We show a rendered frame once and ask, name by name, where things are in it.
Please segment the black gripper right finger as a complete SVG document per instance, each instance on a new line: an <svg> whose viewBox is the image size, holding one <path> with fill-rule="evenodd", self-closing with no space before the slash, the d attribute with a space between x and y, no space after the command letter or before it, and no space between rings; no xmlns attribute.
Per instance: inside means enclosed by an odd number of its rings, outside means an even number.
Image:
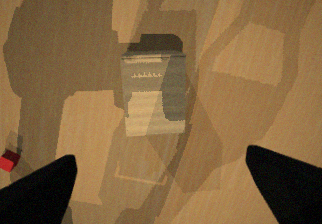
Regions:
<svg viewBox="0 0 322 224"><path fill-rule="evenodd" d="M279 224L322 224L322 168L248 145L247 168Z"/></svg>

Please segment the small red block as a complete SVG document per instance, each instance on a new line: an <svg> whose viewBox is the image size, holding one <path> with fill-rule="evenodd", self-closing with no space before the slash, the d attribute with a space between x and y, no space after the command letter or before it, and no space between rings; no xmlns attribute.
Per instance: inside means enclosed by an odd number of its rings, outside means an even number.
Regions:
<svg viewBox="0 0 322 224"><path fill-rule="evenodd" d="M0 168L10 172L17 166L21 155L8 149L0 158Z"/></svg>

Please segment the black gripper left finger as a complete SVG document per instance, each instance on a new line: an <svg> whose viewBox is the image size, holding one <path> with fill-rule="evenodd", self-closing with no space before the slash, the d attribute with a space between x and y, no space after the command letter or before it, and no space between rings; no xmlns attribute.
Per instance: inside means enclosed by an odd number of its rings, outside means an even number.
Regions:
<svg viewBox="0 0 322 224"><path fill-rule="evenodd" d="M67 154L0 190L0 224L61 224L77 178Z"/></svg>

